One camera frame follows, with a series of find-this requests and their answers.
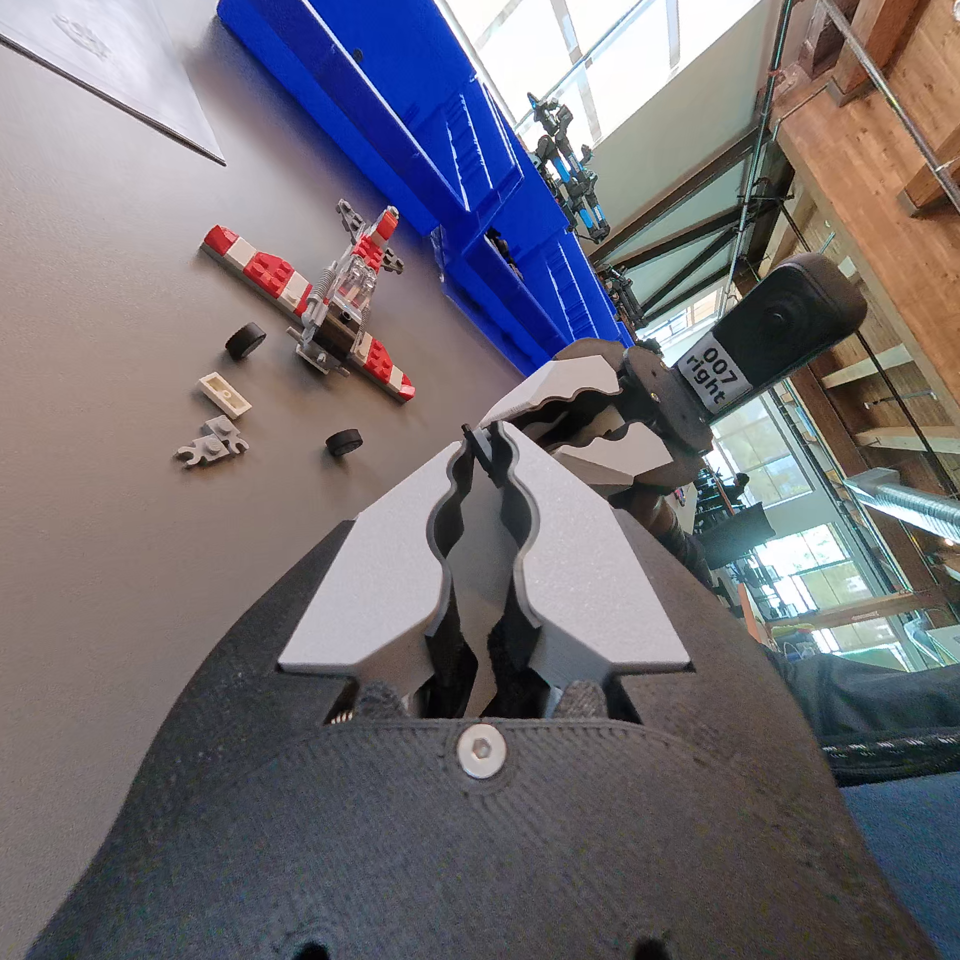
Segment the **grey desk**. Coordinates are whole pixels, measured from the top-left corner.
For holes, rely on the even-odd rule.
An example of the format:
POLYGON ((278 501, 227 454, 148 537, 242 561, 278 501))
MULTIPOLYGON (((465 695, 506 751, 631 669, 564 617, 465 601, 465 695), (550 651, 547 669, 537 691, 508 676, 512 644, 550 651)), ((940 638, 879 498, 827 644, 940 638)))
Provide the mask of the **grey desk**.
POLYGON ((370 329, 399 404, 324 377, 287 319, 200 249, 221 224, 313 276, 341 198, 382 195, 215 2, 158 2, 221 166, 2 49, 2 957, 21 958, 107 836, 162 721, 224 633, 330 529, 476 422, 519 372, 449 300, 403 221, 370 329), (224 344, 266 340, 234 363, 224 344), (251 409, 242 455, 176 451, 251 409), (325 440, 356 428, 341 461, 325 440))

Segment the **person's legs in jeans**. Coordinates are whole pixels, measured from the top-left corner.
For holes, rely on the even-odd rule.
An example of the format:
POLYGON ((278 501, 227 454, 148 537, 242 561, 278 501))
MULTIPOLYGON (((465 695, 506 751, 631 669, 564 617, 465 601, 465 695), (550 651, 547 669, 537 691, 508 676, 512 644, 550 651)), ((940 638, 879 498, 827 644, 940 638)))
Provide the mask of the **person's legs in jeans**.
POLYGON ((959 957, 959 774, 841 789, 901 901, 942 958, 959 957))

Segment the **black wheel with grey axle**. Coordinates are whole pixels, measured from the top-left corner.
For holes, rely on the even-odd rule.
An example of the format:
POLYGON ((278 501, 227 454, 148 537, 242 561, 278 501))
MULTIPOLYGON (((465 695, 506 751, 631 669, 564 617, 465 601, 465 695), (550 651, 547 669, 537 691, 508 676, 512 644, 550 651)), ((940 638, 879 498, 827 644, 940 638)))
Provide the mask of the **black wheel with grey axle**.
POLYGON ((469 424, 461 426, 463 437, 472 456, 498 489, 503 487, 503 473, 498 465, 494 440, 487 428, 473 428, 469 424))

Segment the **small beige toy brick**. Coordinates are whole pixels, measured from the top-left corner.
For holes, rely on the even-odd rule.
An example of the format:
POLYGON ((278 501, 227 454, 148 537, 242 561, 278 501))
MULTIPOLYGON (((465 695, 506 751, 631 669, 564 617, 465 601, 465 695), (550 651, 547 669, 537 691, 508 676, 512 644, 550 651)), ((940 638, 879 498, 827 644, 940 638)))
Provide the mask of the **small beige toy brick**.
POLYGON ((241 393, 236 390, 222 375, 217 371, 198 378, 198 389, 206 396, 210 402, 213 402, 221 411, 231 420, 236 420, 252 408, 251 402, 247 401, 241 393))

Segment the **small grey toy brick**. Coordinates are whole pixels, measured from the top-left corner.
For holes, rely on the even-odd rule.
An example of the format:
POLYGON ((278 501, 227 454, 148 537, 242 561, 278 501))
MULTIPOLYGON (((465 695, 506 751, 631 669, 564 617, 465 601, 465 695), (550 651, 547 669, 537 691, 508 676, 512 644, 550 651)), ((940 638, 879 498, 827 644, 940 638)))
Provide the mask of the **small grey toy brick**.
POLYGON ((189 469, 242 455, 249 448, 235 422, 220 414, 205 421, 200 436, 176 450, 174 458, 189 469))

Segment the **white instruction booklet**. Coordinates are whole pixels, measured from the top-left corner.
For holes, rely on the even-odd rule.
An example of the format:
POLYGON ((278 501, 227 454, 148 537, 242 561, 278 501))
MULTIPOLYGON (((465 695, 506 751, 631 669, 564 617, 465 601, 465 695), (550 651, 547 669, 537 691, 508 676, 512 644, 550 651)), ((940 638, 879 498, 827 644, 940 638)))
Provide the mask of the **white instruction booklet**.
POLYGON ((2 42, 226 165, 153 1, 3 1, 2 42))

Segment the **red white toy brick airplane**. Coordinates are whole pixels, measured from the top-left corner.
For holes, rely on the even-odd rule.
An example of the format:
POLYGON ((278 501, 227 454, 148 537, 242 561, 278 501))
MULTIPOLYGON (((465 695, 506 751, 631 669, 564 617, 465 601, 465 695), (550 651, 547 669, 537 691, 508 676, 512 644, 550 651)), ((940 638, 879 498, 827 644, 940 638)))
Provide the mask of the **red white toy brick airplane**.
POLYGON ((201 248, 293 318, 296 325, 287 333, 296 341, 296 355, 305 362, 324 375, 336 372, 346 377, 351 370, 359 371, 395 400, 409 402, 416 394, 409 376, 368 330, 380 273, 401 274, 404 269, 388 244, 400 212, 389 205, 368 222, 345 199, 338 201, 337 210, 350 244, 316 282, 220 224, 205 235, 201 248))

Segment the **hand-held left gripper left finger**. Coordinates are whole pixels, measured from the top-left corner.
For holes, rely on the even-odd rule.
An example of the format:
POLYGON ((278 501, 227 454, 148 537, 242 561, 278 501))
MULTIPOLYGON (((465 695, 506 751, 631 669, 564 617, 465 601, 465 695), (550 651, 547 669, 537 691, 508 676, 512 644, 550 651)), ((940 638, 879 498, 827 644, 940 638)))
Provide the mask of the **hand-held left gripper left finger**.
POLYGON ((478 661, 461 630, 449 555, 464 532, 474 452, 453 442, 361 511, 286 647, 288 673, 423 691, 426 710, 463 710, 478 661))

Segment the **silver ventilation duct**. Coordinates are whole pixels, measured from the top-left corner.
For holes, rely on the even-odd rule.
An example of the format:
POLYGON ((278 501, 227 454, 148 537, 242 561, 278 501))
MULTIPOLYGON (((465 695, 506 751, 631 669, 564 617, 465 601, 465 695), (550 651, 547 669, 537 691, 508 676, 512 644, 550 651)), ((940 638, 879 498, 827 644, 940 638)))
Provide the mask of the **silver ventilation duct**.
POLYGON ((959 543, 958 499, 906 486, 900 473, 889 467, 873 467, 843 483, 862 506, 959 543))

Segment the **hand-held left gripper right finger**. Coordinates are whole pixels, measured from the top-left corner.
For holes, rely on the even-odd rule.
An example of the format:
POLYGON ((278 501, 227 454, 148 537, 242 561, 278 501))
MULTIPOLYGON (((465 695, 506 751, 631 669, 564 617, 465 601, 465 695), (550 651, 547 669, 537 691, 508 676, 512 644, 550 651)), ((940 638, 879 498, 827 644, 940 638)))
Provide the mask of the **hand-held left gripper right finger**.
POLYGON ((516 541, 505 609, 517 669, 578 680, 683 671, 691 660, 606 499, 509 423, 492 426, 501 520, 516 541))

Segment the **blue plastic bin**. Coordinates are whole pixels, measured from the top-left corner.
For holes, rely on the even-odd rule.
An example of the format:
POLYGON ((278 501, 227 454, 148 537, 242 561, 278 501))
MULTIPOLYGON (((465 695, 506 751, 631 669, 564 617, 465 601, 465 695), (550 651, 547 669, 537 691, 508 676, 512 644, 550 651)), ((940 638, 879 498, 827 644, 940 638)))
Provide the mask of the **blue plastic bin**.
POLYGON ((524 150, 522 183, 493 216, 522 275, 495 251, 474 264, 450 251, 444 232, 431 235, 446 294, 523 376, 565 346, 598 338, 624 347, 633 339, 589 265, 568 221, 524 150))
POLYGON ((529 163, 434 2, 219 2, 222 24, 420 235, 496 231, 529 163))

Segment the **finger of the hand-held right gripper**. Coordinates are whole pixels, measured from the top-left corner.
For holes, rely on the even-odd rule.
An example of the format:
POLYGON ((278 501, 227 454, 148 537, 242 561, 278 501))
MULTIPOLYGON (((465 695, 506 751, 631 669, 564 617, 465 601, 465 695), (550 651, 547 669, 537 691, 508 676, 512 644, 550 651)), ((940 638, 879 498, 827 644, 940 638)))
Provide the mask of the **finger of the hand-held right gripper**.
POLYGON ((481 427, 509 423, 530 438, 598 438, 625 427, 616 402, 625 346, 573 342, 499 400, 481 427))
POLYGON ((674 460, 666 442, 642 422, 596 418, 547 452, 585 486, 602 497, 640 484, 671 492, 686 484, 686 467, 674 460))

